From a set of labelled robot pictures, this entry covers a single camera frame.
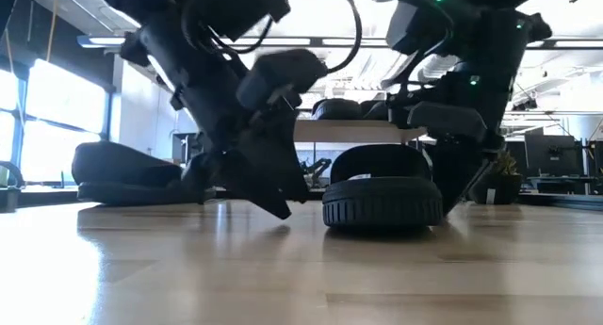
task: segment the ceiling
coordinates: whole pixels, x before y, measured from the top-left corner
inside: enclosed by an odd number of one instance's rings
[[[36,0],[52,9],[54,0]],[[355,0],[363,19],[367,38],[383,38],[395,3],[375,3]],[[292,12],[276,24],[273,37],[353,37],[354,25],[350,8],[345,0],[289,0]],[[541,12],[551,25],[555,37],[603,38],[603,19],[599,15],[599,0],[530,0],[521,8],[532,14]],[[109,8],[103,0],[57,0],[58,15],[83,32],[92,35],[122,35],[136,27]],[[257,36],[263,26],[259,24],[248,35]],[[273,51],[261,48],[258,54]],[[316,50],[328,65],[343,60],[348,49]],[[313,88],[319,95],[307,95],[304,106],[311,106],[316,98],[327,93],[346,92],[348,97],[363,101],[374,97],[381,80],[395,71],[405,56],[385,49],[361,50],[358,57],[345,70],[322,79]],[[246,58],[253,63],[254,57]],[[532,92],[551,91],[571,80],[573,76],[599,71],[603,66],[603,53],[585,51],[544,52],[528,51],[524,57],[517,83]],[[517,89],[520,99],[523,90]]]

